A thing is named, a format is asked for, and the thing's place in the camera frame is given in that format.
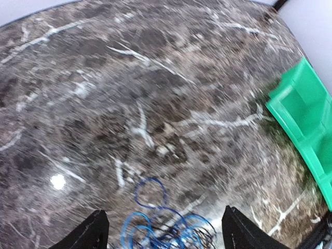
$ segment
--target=green plastic bin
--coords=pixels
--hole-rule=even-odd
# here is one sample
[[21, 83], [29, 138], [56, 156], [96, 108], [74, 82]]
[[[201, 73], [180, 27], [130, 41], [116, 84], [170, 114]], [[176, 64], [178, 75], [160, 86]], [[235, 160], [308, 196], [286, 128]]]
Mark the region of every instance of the green plastic bin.
[[332, 210], [331, 96], [303, 58], [281, 77], [266, 104], [299, 150]]

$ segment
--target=blue wire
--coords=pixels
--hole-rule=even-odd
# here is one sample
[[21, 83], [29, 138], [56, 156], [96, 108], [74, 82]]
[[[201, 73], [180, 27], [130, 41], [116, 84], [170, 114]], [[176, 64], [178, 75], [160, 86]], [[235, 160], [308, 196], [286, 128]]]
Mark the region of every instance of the blue wire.
[[[162, 193], [163, 193], [162, 194], [162, 203], [159, 206], [144, 205], [144, 204], [140, 203], [138, 200], [139, 188], [142, 187], [146, 182], [151, 182], [151, 181], [158, 183], [162, 189]], [[135, 202], [139, 206], [142, 206], [147, 209], [154, 209], [154, 210], [156, 210], [156, 212], [151, 217], [151, 219], [149, 219], [145, 214], [143, 214], [141, 212], [133, 212], [124, 220], [122, 229], [121, 229], [121, 234], [120, 234], [121, 245], [124, 249], [127, 249], [127, 248], [133, 249], [134, 248], [134, 238], [133, 238], [134, 234], [137, 230], [141, 230], [141, 229], [145, 229], [147, 231], [147, 234], [141, 240], [141, 242], [145, 242], [146, 240], [148, 240], [148, 245], [151, 249], [175, 249], [175, 248], [185, 249], [184, 243], [187, 239], [190, 239], [193, 242], [194, 246], [197, 246], [197, 243], [198, 243], [199, 248], [203, 249], [201, 239], [199, 238], [199, 236], [197, 235], [197, 232], [195, 231], [196, 228], [199, 228], [202, 226], [201, 225], [202, 223], [209, 224], [212, 227], [212, 229], [214, 230], [214, 233], [216, 234], [216, 231], [215, 231], [214, 227], [212, 226], [212, 224], [204, 217], [202, 217], [198, 214], [189, 214], [189, 215], [183, 216], [178, 211], [167, 207], [166, 206], [166, 204], [167, 204], [166, 189], [165, 189], [164, 185], [161, 183], [161, 181], [159, 181], [158, 179], [147, 178], [147, 179], [141, 181], [140, 183], [138, 183], [137, 186], [135, 187], [134, 199], [135, 199]], [[172, 227], [171, 233], [165, 233], [162, 236], [157, 238], [155, 235], [155, 232], [152, 229], [152, 221], [162, 210], [168, 210], [168, 211], [171, 211], [172, 213], [178, 215], [179, 220]], [[147, 225], [134, 226], [130, 230], [129, 234], [127, 234], [128, 226], [134, 216], [144, 217], [144, 219], [147, 222]], [[197, 219], [197, 220], [199, 220], [199, 223], [195, 223], [194, 225], [189, 226], [188, 221], [190, 219]], [[140, 247], [140, 249], [144, 249], [144, 246], [142, 246], [141, 244], [139, 244], [139, 247]]]

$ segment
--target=white wall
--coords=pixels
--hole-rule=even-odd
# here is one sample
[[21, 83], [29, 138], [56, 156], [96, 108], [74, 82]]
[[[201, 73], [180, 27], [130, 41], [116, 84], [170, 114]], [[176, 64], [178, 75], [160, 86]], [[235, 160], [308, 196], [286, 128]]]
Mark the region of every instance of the white wall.
[[288, 0], [279, 13], [332, 95], [332, 0]]
[[0, 0], [0, 27], [37, 11], [75, 0]]

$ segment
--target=dark marble surface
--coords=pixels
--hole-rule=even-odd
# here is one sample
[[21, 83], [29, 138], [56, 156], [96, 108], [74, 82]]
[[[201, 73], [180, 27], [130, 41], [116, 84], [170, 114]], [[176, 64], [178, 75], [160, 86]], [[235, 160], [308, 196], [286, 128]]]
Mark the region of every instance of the dark marble surface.
[[2, 27], [0, 248], [48, 248], [95, 209], [116, 246], [146, 176], [218, 230], [235, 205], [295, 247], [327, 208], [260, 99], [302, 56], [267, 11], [90, 0]]

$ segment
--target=tangled wires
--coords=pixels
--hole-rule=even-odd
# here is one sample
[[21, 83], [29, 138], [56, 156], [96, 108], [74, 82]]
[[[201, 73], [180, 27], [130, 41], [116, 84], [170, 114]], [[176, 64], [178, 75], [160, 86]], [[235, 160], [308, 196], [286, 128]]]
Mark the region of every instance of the tangled wires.
[[[146, 182], [156, 182], [162, 189], [162, 204], [160, 206], [144, 205], [138, 200], [138, 191]], [[135, 188], [135, 202], [147, 209], [155, 210], [154, 215], [148, 218], [144, 213], [133, 212], [123, 223], [121, 230], [121, 245], [124, 249], [210, 249], [214, 248], [213, 242], [216, 237], [216, 231], [211, 223], [198, 214], [181, 215], [178, 211], [166, 206], [167, 194], [163, 184], [155, 178], [147, 178], [141, 181]], [[172, 227], [166, 226], [166, 230], [153, 226], [154, 219], [163, 210], [174, 213], [179, 219]], [[129, 224], [134, 217], [143, 218], [145, 225], [135, 225], [131, 229]], [[134, 234], [139, 232], [144, 237], [134, 239]]]

